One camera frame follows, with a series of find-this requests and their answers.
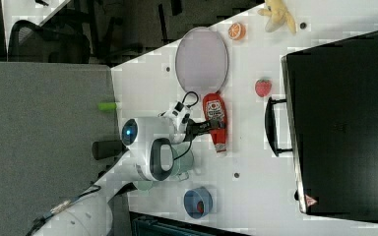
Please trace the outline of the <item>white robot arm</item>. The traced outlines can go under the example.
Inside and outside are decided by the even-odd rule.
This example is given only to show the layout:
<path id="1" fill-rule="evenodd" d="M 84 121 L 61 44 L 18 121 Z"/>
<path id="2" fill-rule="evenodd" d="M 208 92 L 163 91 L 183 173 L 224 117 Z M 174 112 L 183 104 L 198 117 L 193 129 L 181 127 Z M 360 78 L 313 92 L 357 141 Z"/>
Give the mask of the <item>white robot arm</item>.
<path id="1" fill-rule="evenodd" d="M 167 117 L 128 120 L 121 132 L 126 150 L 117 162 L 82 194 L 35 219 L 26 236 L 107 236 L 113 223 L 108 203 L 121 189 L 137 181 L 167 179 L 177 157 L 174 145 L 224 127 L 220 121 L 197 123 L 189 118 L 181 122 Z"/>

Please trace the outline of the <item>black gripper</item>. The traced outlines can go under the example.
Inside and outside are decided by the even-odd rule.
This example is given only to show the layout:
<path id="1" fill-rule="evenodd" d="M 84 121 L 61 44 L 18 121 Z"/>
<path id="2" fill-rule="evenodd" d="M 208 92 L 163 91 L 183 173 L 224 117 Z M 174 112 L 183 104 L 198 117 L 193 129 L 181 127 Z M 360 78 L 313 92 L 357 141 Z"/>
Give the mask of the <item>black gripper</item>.
<path id="1" fill-rule="evenodd" d="M 205 122 L 197 123 L 193 121 L 192 119 L 190 119 L 186 127 L 184 141 L 185 142 L 193 141 L 196 137 L 208 133 L 211 127 L 217 128 L 217 129 L 210 130 L 210 133 L 212 134 L 225 133 L 226 124 L 223 121 L 210 120 L 209 122 L 205 121 Z"/>

